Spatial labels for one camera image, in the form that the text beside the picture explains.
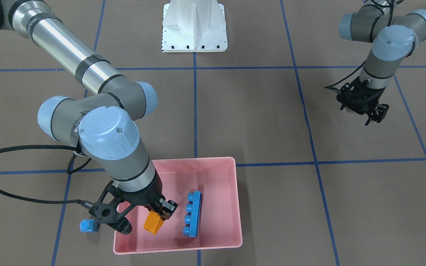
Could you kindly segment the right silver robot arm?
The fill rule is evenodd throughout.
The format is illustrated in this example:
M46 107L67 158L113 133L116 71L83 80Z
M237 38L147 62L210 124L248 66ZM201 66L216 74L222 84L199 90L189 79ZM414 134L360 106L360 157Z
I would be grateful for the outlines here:
M54 96L41 105L38 124L60 145L14 146L0 149L0 153L71 150L75 156L97 161L111 177L95 203L32 199L2 189L0 194L40 204L79 204L109 225L122 221L137 206L163 221L169 219L177 204L162 195L161 180L135 124L157 108L153 87L130 82L69 30L44 0L0 0L0 30L13 30L32 41L92 93L80 100Z

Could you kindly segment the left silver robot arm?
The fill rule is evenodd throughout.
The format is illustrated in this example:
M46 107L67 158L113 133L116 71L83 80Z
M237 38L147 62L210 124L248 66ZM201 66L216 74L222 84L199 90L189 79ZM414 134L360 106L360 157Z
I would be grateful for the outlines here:
M399 1L367 0L358 12L345 14L339 24L339 35L350 41L372 44L360 66L360 74L337 93L341 109L348 108L367 115L366 125L380 123L389 105L379 103L390 79L401 62L426 40L426 10L415 10L405 16L395 16Z

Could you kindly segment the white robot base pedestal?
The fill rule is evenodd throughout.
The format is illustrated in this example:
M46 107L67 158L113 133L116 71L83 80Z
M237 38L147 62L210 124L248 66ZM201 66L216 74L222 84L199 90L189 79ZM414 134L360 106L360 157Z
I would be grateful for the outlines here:
M216 0L171 0L163 7L162 25L162 52L225 52L228 49L224 5Z

